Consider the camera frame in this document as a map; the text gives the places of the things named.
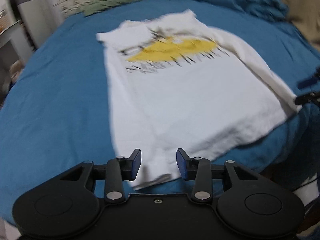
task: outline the bed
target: bed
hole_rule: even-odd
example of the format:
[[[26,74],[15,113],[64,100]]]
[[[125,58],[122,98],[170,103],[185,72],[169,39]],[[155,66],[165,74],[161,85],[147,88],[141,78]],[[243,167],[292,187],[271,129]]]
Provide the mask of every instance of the bed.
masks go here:
[[[266,21],[209,0],[142,0],[84,17],[69,16],[35,52],[0,110],[0,217],[14,224],[14,201],[27,190],[85,160],[114,158],[109,129],[108,80],[97,33],[125,20],[141,21],[191,9],[199,21],[234,33],[251,45],[296,94],[296,84],[320,65],[320,53],[295,26]],[[312,177],[319,163],[320,110],[305,105],[296,115],[258,141],[238,146],[214,160],[235,160],[262,172],[286,166],[280,184],[293,189]],[[134,190],[125,182],[126,193]],[[146,187],[142,193],[190,192],[182,179]],[[101,196],[103,183],[95,194]],[[222,187],[214,183],[214,194]]]

